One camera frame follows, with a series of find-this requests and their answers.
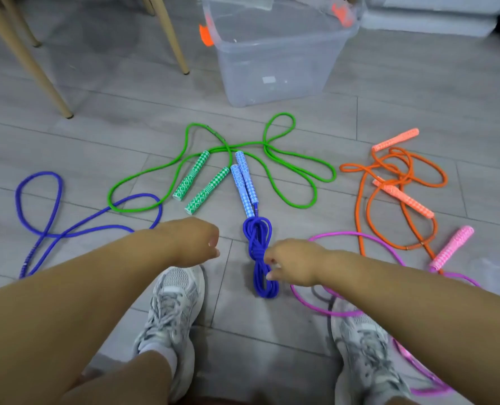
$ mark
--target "green jump rope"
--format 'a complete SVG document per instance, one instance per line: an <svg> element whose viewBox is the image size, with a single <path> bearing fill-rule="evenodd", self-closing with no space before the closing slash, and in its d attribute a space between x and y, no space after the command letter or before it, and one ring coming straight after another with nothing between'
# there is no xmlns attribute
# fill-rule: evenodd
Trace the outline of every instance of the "green jump rope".
<svg viewBox="0 0 500 405"><path fill-rule="evenodd" d="M270 127L270 125L273 124L273 122L279 116L287 116L287 117L289 117L291 119L291 126L288 129L286 129L284 132L282 132L282 133L280 133L278 135L275 135L272 138L268 139L267 138L267 133L269 131L269 127ZM185 158L183 158L183 156L186 153L186 149L188 148L188 136L189 136L189 133L190 133L190 129L192 127L194 127L194 126L199 127L199 128L203 128L203 129L206 129L207 131L209 131L211 134L213 134L214 136L216 136L218 138L218 140L222 143L222 145L221 146L213 147L211 149L208 149L208 150L204 151L203 153L193 153L193 154L188 155ZM278 148L274 147L271 144L276 139L281 138L283 136L286 136L288 133L290 133L295 128L295 126L296 126L296 120L295 120L295 117L292 114L290 114L288 112L280 112L280 113L274 115L267 122L267 124L265 126L265 129L263 131L263 140L262 141L252 141L252 142L239 143L237 145L228 145L227 142L226 142L226 140L217 131L213 130L210 126L204 125L202 123L195 123L195 122L190 123L186 127L186 131L185 131L184 147L182 148L181 152L179 153L179 155L175 159L173 159L171 162L164 163L163 165L155 166L155 167L152 167L150 169L143 170L143 171L141 171L139 173L136 173L135 175L125 177L124 179L122 179L120 182L118 182L117 184L115 184L115 186L113 186L110 189L110 191L107 194L107 204L109 205L109 207L112 210L120 212L120 213L137 213L137 212L143 212L143 211L151 210L151 209L154 209L155 207L158 207L160 204L162 204L169 197L169 195L171 195L171 193L173 191L173 188L175 187L175 184L177 183L177 179L179 177L179 173L180 173L180 170L182 168L182 165L184 163L188 162L189 160L191 160L192 158L195 158L195 157L199 156L198 161L196 162L196 164L194 165L194 167L192 168L192 170L190 171L190 173L182 180L182 182L179 184L179 187L177 188L177 190L173 194L173 197L175 199L182 200L184 198L186 192L188 191L188 189L192 185L193 180L195 179L195 177L199 173L199 170L205 164L208 156L211 155L211 154L214 154L214 153L227 152L229 154L229 165L227 165L222 170L220 170L220 172L218 173L218 175L216 175L213 178L213 180L202 191L200 191L199 194L196 197L194 197L192 199L192 201L186 206L186 208L185 208L186 212L188 214L192 214L205 201L205 199L211 193L211 191L229 173L229 168L233 164L233 153L232 153L232 151L234 149L242 148L242 147L245 147L245 146L251 146L251 145L256 145L257 146L257 145L261 145L261 146L263 146L263 151L265 152L265 155L269 159L271 159L272 161L274 161L276 163L279 163L280 165L282 165L282 166L284 166L284 167L292 170L293 172L295 172L296 174L302 176L303 178L305 178L307 180L307 182L310 184L310 186L311 186L311 188L312 188L312 190L314 192L314 196L313 196L312 200L310 200L309 203L307 203L307 204L297 204L297 203L293 203L289 199L287 199L284 196L284 194L280 191L280 189L278 189L278 187L276 186L276 184L274 182L274 179L273 179L272 175L270 174L270 171L267 168L267 165L265 164L265 162L263 162L263 160L261 160L258 156L254 155L253 153L244 152L244 154L246 156L250 156L251 158L254 158L255 160L257 160L263 166L263 169L265 169L265 172L267 173L267 176L269 178L270 184L273 186L274 191L277 193L277 195L285 203L287 203L288 205L290 205L292 207L298 208L298 209L308 209L309 207L313 206L315 204L315 202L317 201L317 187L316 187L314 181L311 178L313 177L314 179L316 179L316 180L318 180L320 182L330 183L330 182L334 181L334 179L336 178L336 169L334 169L334 167L330 163L328 163L328 162L326 162L326 161L324 161L322 159L318 159L318 158L315 158L313 156L303 155L301 153L288 152L287 150L281 150L281 149L278 149ZM301 167L295 166L292 163L287 162L287 160L284 160L281 157L278 157L276 154L282 154L282 155L287 155L287 156L295 156L297 158L307 159L307 160L311 160L313 162L321 163L322 165L326 166L330 170L332 176L329 179L326 179L324 177L318 176L318 175L310 172L309 170L303 169ZM154 172L155 170L164 169L164 168L172 166L172 165L174 165L176 163L179 163L179 166L177 167L177 170L175 171L175 176L173 177L173 181L171 182L171 185L169 187L168 192L166 193L166 195L164 197L162 197L160 199L159 202L156 202L155 204L151 204L150 206L140 207L140 208L134 208L134 209L120 209L117 206L115 206L115 204L113 204L113 201L112 201L113 193L122 184L124 184L124 183L126 183L126 182L128 182L128 181L130 181L132 179L135 179L136 177L144 175L146 173Z"/></svg>

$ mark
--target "orange rope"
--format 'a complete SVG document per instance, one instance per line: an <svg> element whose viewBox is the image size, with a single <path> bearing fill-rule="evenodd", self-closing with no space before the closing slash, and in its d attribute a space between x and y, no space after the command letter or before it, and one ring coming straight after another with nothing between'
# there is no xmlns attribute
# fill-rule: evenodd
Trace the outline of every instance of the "orange rope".
<svg viewBox="0 0 500 405"><path fill-rule="evenodd" d="M377 157L375 150L371 151L371 155L374 159L374 163L370 166L363 166L363 165L358 165L356 163L344 163L343 165L340 166L340 171L341 172L346 172L346 173L351 173L351 172L362 172L364 171L364 174L362 175L361 178L361 185L359 186L358 189L358 194L357 194L357 202L354 207L354 220L355 220L355 225L357 227L357 231L361 231L361 201L364 193L364 184L366 183L366 179L368 175L371 175L374 177L374 179L377 179L380 183L379 186L374 190L372 195L368 198L368 203L366 205L366 221L368 222L368 226L372 229L372 231L375 233L375 235L383 240L385 243L387 243L389 246L394 247L399 250L415 250L420 247L424 247L426 251L428 252L430 258L433 260L435 258L435 253L433 250L430 248L429 243L435 239L435 235L437 234L438 230L438 225L437 225L437 220L435 217L431 218L432 224L433 224L433 230L432 234L424 238L421 233L417 230L415 227L415 224L413 223L413 220L411 219L411 216L409 215L408 208L406 204L403 201L400 201L400 207L402 208L402 212L404 213L405 220L407 221L409 228L411 231L413 231L413 234L418 240L418 243L414 243L412 245L407 245L407 246L401 246L393 243L392 241L388 240L385 238L379 231L374 226L374 223L372 222L371 216L370 216L370 209L372 202L374 201L375 196L379 193L380 190L383 190L383 187L385 185L393 185L393 186L398 186L399 190L404 192L405 186L407 186L411 182L416 182L420 183L424 186L428 187L443 187L445 186L449 178L447 177L446 173L435 163L431 162L430 160L426 159L425 157L422 157L420 155L417 155L415 153L409 152L406 149L400 148L400 147L392 147L388 150L388 154L384 155L382 157ZM394 158L394 159L399 159L405 165L408 167L407 172L402 172L400 168L398 168L396 165L393 163L387 163L385 160ZM419 179L418 177L415 176L415 168L413 166L413 160L417 159L420 160L421 162L424 162L425 164L433 167L439 174L442 176L442 182L441 183L429 183L426 181L423 181L422 179ZM390 179L387 181L383 181L383 179L379 178L375 173L374 169L376 168L383 168L388 170L390 173L395 174L397 176L396 179ZM364 250L364 240L362 236L358 237L358 244L359 248L361 251L361 255L365 256L365 250Z"/></svg>

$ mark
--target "forearm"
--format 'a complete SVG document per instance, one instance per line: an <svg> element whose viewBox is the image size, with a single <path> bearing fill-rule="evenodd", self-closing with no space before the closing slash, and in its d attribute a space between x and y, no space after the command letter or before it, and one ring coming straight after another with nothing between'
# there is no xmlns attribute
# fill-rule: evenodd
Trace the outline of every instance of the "forearm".
<svg viewBox="0 0 500 405"><path fill-rule="evenodd" d="M328 286L471 401L500 403L500 297L439 275L335 251Z"/></svg>
<svg viewBox="0 0 500 405"><path fill-rule="evenodd" d="M159 235L136 232L0 289L0 402L51 403L71 385L171 264Z"/></svg>

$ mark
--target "person's left arm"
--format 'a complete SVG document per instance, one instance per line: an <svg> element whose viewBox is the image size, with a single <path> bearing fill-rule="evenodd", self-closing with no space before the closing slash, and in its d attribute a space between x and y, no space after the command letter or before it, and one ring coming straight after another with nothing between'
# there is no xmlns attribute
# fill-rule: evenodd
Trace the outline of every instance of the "person's left arm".
<svg viewBox="0 0 500 405"><path fill-rule="evenodd" d="M217 257L218 237L170 221L0 288L0 403L61 397L159 273Z"/></svg>

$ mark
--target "chair leg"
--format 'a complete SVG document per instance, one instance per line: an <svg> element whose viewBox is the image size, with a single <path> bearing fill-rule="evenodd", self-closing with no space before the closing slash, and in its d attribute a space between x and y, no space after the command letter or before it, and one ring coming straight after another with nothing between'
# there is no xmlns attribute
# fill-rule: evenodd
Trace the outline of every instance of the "chair leg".
<svg viewBox="0 0 500 405"><path fill-rule="evenodd" d="M45 92L51 97L55 102L55 105L65 118L73 117L72 112L66 106L63 98L59 95L57 90L53 87L53 84L48 79L42 68L38 65L35 59L32 57L29 50L23 45L16 32L8 21L4 18L4 14L0 11L0 37L4 40L6 45L11 49L16 58L21 62L21 64L31 73L35 78L38 85L40 85Z"/></svg>
<svg viewBox="0 0 500 405"><path fill-rule="evenodd" d="M39 47L42 45L40 41L36 39L34 34L32 33L31 29L27 25L27 21L25 21L25 18L23 17L23 14L19 10L18 6L16 5L16 2L14 0L1 0L3 2L4 8L6 8L6 11L10 14L12 20L17 22L17 24L22 28L22 30L25 32L25 35L29 40L31 41L31 44L33 47Z"/></svg>
<svg viewBox="0 0 500 405"><path fill-rule="evenodd" d="M171 25L171 20L169 19L169 15L167 14L166 6L164 5L163 0L151 0L152 5L154 7L154 11L156 12L156 15L158 16L158 20L160 22L160 25L164 29L164 32L166 33L167 40L169 41L169 44L171 45L171 49L173 50L173 53L175 54L175 58L177 59L177 62L179 63L179 67L181 68L181 71L183 74L187 75L190 73L190 70L186 66L186 61L184 59L184 55L182 55L181 48L179 46L179 41L177 41L177 36L175 35L175 30L173 29L173 26Z"/></svg>
<svg viewBox="0 0 500 405"><path fill-rule="evenodd" d="M141 1L143 1L143 4L145 5L147 13L149 13L150 15L155 15L151 1L150 0L141 0Z"/></svg>

